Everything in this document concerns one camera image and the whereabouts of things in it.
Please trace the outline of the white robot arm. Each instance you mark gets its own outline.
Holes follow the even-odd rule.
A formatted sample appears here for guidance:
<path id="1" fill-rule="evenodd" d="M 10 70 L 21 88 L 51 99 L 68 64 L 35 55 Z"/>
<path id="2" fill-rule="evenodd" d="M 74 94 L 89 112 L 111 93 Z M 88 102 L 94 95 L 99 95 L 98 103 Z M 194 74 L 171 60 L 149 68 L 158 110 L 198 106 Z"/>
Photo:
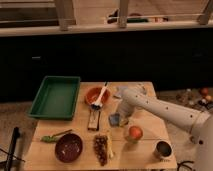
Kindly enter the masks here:
<path id="1" fill-rule="evenodd" d="M 122 119 L 142 108 L 192 135 L 197 143 L 193 171 L 213 171 L 213 115 L 149 97 L 133 88 L 122 91 L 117 112 Z"/>

